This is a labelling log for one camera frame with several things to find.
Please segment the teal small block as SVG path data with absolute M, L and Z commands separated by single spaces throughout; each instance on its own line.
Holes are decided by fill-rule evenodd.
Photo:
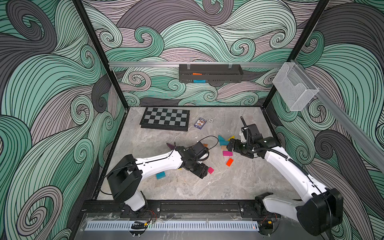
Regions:
M 165 177 L 166 177 L 166 173 L 165 172 L 160 172 L 160 173 L 156 174 L 157 180 L 163 179 Z

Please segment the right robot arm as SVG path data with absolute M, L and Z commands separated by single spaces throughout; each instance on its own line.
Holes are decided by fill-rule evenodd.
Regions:
M 330 189 L 297 164 L 274 137 L 263 137 L 255 124 L 244 126 L 241 139 L 230 139 L 227 150 L 244 157 L 263 158 L 291 184 L 299 200 L 281 198 L 271 192 L 255 198 L 256 214 L 281 215 L 294 220 L 312 236 L 333 239 L 332 228 L 343 221 L 344 197 Z

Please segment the aluminium rail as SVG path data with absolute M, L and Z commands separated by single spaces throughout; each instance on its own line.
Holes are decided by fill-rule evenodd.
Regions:
M 291 63 L 295 63 L 298 69 L 304 75 L 303 81 L 305 83 L 311 82 L 315 87 L 317 83 L 307 74 L 306 70 L 295 60 L 291 60 Z M 333 99 L 328 95 L 324 88 L 317 87 L 318 99 L 323 102 L 325 107 L 330 111 L 330 113 L 336 118 L 336 120 L 341 123 L 344 129 L 350 134 L 350 136 L 358 143 L 362 150 L 367 154 L 367 156 L 372 160 L 372 162 L 384 172 L 384 152 L 372 141 L 366 133 L 351 119 L 351 117 L 344 112 L 338 104 L 336 104 Z
M 242 68 L 261 68 L 261 69 L 269 69 L 269 68 L 280 68 L 282 67 L 284 62 L 109 62 L 110 68 L 177 68 L 179 65 L 226 65 L 227 67 L 231 67 L 232 65 L 241 65 Z

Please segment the teal long block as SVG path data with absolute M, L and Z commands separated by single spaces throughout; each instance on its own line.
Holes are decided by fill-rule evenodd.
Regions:
M 229 144 L 228 141 L 219 141 L 221 146 L 227 146 Z

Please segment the black grey chessboard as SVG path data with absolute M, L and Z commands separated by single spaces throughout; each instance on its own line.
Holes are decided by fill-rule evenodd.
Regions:
M 146 108 L 140 126 L 143 129 L 187 132 L 190 111 L 183 109 Z

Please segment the purple triangle block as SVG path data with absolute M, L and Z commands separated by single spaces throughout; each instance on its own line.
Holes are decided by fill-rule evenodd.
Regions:
M 171 150 L 174 150 L 175 149 L 175 146 L 174 145 L 172 145 L 172 144 L 169 144 L 169 143 L 167 143 L 167 146 L 169 147 L 169 149 L 171 149 Z

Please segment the orange rectangular block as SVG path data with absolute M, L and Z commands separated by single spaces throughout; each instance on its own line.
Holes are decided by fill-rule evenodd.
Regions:
M 227 161 L 226 165 L 228 167 L 230 167 L 232 165 L 232 163 L 234 162 L 234 160 L 232 158 L 229 158 L 229 160 Z

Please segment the aluminium right rail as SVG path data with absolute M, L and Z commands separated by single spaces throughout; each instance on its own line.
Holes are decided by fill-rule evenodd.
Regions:
M 295 63 L 298 69 L 304 75 L 303 81 L 305 83 L 311 82 L 315 87 L 317 83 L 307 74 L 306 70 L 295 60 L 291 60 L 291 63 Z M 324 88 L 317 87 L 318 99 L 323 102 L 325 107 L 330 111 L 330 113 L 336 118 L 336 120 L 341 123 L 344 129 L 350 134 L 350 136 L 358 143 L 362 150 L 367 154 L 367 156 L 372 160 L 372 162 L 384 172 L 384 152 L 372 141 L 366 133 L 351 119 L 351 117 L 344 112 L 338 104 L 336 104 L 333 99 L 328 95 Z

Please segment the clear plastic wall box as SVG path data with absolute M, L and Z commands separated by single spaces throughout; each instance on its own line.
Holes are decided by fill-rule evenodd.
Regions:
M 292 112 L 301 111 L 319 92 L 305 69 L 295 62 L 285 62 L 282 65 L 273 85 Z

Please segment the aluminium back rail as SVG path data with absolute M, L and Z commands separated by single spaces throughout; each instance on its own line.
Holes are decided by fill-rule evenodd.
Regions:
M 282 67 L 284 62 L 109 62 L 110 68 L 177 68 L 179 65 L 226 65 L 227 67 L 231 67 L 232 65 L 241 65 L 242 68 L 261 68 L 261 69 L 269 69 L 269 68 L 280 68 Z

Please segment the teal triangle block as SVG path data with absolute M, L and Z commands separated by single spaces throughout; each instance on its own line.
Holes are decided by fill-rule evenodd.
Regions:
M 223 138 L 222 136 L 218 135 L 218 139 L 220 142 L 226 142 L 227 140 Z

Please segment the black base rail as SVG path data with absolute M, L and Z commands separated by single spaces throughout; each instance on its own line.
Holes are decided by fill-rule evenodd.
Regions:
M 113 201 L 85 201 L 81 213 L 117 214 L 123 218 L 166 219 L 176 215 L 229 214 L 253 220 L 280 219 L 277 212 L 267 212 L 257 207 L 256 200 L 148 200 L 147 205 L 137 212 L 124 203 Z

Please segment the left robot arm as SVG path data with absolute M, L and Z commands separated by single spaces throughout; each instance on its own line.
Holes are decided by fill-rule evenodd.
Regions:
M 116 203 L 125 203 L 134 212 L 140 212 L 148 205 L 144 194 L 138 191 L 143 180 L 177 169 L 185 169 L 203 179 L 209 169 L 203 161 L 208 157 L 209 149 L 200 142 L 188 148 L 176 146 L 168 153 L 150 158 L 126 155 L 106 175 L 113 200 Z

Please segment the magenta long block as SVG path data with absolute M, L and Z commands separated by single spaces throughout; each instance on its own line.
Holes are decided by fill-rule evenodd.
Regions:
M 232 153 L 232 152 L 229 152 L 229 151 L 223 151 L 223 156 L 225 156 L 225 157 L 231 157 L 231 156 L 233 156 L 233 153 Z

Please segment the black wall tray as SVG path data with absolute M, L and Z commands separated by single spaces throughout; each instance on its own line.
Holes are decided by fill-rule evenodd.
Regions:
M 240 83 L 244 72 L 240 65 L 233 64 L 180 64 L 181 83 L 208 83 L 220 86 L 224 83 Z

